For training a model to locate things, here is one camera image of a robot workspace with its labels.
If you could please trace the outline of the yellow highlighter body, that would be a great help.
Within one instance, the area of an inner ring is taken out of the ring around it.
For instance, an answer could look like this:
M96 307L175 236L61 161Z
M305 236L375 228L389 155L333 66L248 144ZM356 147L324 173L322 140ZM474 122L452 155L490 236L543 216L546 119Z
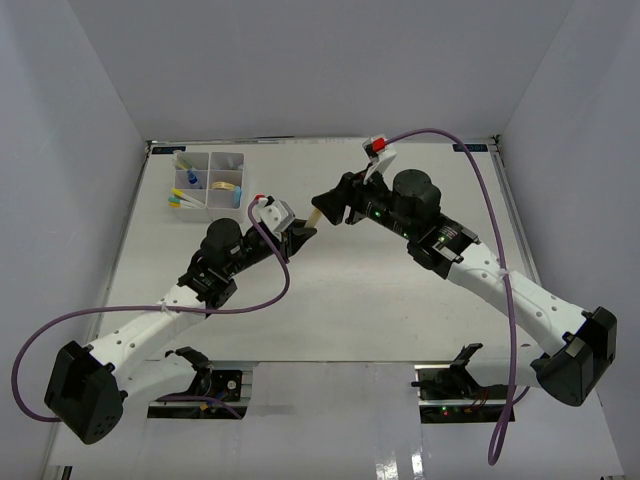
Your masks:
M309 218L307 219L305 227L315 228L321 216L322 216L322 213L318 209L314 209L311 215L309 216Z

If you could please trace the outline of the yellow masking tape roll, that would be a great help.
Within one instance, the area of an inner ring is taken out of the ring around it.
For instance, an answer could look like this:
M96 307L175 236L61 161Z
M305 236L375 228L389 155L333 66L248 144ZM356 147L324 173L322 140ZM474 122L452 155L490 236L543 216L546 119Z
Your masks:
M210 185L212 190L226 190L226 191L234 191L235 187L238 185L232 184L230 182L225 181L216 181Z

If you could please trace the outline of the blue cap spray bottle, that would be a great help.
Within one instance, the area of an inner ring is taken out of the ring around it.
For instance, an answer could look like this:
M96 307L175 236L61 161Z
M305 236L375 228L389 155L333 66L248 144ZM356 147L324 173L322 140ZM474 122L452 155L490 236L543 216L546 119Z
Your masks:
M191 189L202 189L202 184L194 170L188 169L186 174Z

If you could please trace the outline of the white marker orange cap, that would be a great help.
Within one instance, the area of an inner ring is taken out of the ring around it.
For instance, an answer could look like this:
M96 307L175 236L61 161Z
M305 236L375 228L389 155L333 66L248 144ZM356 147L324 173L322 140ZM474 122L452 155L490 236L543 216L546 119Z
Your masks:
M177 197L170 197L168 203L172 208L201 209L201 206Z

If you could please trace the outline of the white marker yellow cap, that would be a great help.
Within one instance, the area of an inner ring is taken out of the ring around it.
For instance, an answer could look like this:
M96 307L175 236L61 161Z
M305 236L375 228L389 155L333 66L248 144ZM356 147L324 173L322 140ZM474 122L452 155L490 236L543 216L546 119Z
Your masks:
M190 202L190 203L193 203L194 205L199 205L200 207L203 207L203 203L200 200L198 200L198 199L194 198L193 196L185 193L183 190L172 188L171 192L176 198L180 198L180 199L182 199L182 200L184 200L186 202Z

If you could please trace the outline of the thin yellow highlighter pen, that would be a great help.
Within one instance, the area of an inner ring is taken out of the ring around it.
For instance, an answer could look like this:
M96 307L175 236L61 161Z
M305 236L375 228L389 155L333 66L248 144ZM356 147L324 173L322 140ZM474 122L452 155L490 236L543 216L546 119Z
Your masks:
M173 165L176 169L191 170L193 166L185 159L181 151L176 151L173 155Z

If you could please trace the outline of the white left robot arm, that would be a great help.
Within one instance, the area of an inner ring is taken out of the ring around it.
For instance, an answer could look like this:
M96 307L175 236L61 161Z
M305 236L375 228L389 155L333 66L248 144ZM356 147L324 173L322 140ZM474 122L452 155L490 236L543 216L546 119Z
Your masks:
M237 289L237 274L274 253L289 259L316 232L300 219L277 234L263 222L243 231L232 219L214 221L186 273L151 311L85 346L71 341L59 350L46 406L82 443L102 440L121 419L125 402L141 391L144 361L219 312Z

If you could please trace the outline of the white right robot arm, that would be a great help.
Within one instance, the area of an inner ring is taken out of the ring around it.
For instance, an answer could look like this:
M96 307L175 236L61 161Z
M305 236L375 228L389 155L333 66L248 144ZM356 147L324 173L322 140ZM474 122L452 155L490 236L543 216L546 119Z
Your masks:
M507 385L514 371L517 384L540 388L568 406L582 405L615 358L616 317L603 307L586 311L502 268L475 233L441 212L440 200L426 173L408 169L391 185L378 172L348 172L311 203L333 225L369 219L403 237L416 263L499 312L513 312L534 342L515 361L481 358L481 344L470 344L447 369L419 374L415 387L472 399L488 387Z

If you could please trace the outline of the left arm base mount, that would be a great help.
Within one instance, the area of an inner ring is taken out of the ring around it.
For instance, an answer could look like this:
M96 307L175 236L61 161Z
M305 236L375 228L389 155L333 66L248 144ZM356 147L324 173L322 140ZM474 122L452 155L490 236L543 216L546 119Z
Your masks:
M155 402L147 410L149 419L242 420L248 402L243 396L245 373L240 369L218 368L192 347L168 350L165 358L181 358L194 371L189 386L167 394L169 401Z

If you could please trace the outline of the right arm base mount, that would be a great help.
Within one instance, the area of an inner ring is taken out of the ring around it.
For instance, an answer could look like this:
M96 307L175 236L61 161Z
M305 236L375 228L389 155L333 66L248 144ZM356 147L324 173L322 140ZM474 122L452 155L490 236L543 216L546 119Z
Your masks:
M494 423L506 403L507 385L479 383L467 366L482 343L464 346L449 363L415 365L411 386L417 390L423 425Z

